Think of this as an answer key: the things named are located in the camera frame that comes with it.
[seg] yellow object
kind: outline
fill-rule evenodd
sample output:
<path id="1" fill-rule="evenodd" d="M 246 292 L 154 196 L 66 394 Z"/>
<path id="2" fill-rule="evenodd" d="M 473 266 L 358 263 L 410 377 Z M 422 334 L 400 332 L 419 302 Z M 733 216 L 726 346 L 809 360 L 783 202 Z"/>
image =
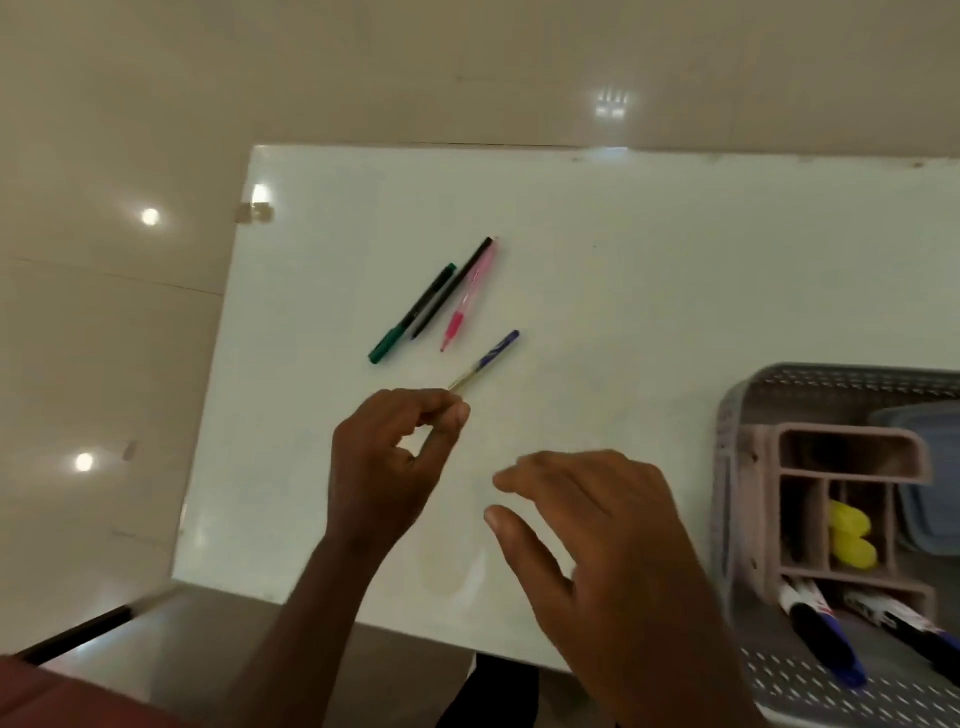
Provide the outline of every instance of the yellow object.
<path id="1" fill-rule="evenodd" d="M 830 531 L 830 553 L 855 569 L 872 569 L 876 566 L 874 545 L 844 531 Z"/>
<path id="2" fill-rule="evenodd" d="M 859 538 L 870 533 L 867 514 L 839 500 L 830 501 L 830 528 Z"/>

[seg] hand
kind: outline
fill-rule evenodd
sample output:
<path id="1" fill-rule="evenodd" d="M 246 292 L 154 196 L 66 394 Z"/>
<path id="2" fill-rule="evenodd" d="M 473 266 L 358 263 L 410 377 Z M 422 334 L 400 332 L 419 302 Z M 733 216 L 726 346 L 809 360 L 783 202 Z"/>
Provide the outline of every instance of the hand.
<path id="1" fill-rule="evenodd" d="M 414 524 L 470 415 L 444 389 L 377 392 L 333 433 L 324 539 L 383 559 Z M 432 425 L 420 455 L 398 448 Z"/>
<path id="2" fill-rule="evenodd" d="M 540 628 L 621 725 L 764 724 L 656 467 L 541 452 L 493 484 L 532 500 L 576 562 L 567 579 L 516 513 L 487 509 Z"/>

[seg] green pen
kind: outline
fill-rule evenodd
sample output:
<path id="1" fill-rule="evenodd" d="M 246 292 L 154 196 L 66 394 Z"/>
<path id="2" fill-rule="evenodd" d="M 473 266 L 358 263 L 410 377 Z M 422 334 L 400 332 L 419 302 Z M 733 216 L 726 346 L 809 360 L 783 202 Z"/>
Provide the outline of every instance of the green pen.
<path id="1" fill-rule="evenodd" d="M 380 339 L 380 343 L 373 347 L 373 351 L 370 352 L 368 359 L 371 364 L 378 364 L 380 359 L 387 355 L 387 352 L 391 347 L 399 341 L 400 337 L 403 336 L 403 333 L 414 323 L 414 320 L 420 316 L 420 313 L 426 308 L 426 305 L 433 300 L 433 297 L 436 296 L 440 290 L 446 285 L 446 282 L 453 277 L 453 274 L 457 272 L 457 266 L 453 263 L 447 265 L 437 276 L 430 287 L 427 288 L 423 295 L 414 303 L 414 307 L 410 309 L 410 313 L 403 317 L 403 320 L 397 324 L 395 327 L 387 331 L 387 335 Z"/>

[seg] green pen cap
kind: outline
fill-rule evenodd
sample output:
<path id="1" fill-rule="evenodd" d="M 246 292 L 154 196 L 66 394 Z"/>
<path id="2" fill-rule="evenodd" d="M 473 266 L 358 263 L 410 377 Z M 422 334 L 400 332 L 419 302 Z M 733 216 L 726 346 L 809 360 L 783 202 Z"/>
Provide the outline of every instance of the green pen cap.
<path id="1" fill-rule="evenodd" d="M 400 340 L 405 330 L 407 330 L 406 327 L 397 326 L 387 331 L 387 335 L 380 339 L 380 343 L 373 347 L 373 351 L 370 352 L 368 357 L 370 363 L 379 364 L 380 359 L 386 356 L 393 345 Z"/>

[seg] pant leg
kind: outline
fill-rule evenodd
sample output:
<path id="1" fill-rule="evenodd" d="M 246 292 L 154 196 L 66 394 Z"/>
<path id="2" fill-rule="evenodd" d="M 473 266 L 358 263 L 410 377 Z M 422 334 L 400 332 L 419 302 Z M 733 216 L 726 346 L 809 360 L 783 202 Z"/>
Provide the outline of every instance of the pant leg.
<path id="1" fill-rule="evenodd" d="M 437 728 L 533 728 L 539 700 L 539 668 L 478 652 L 476 669 Z"/>

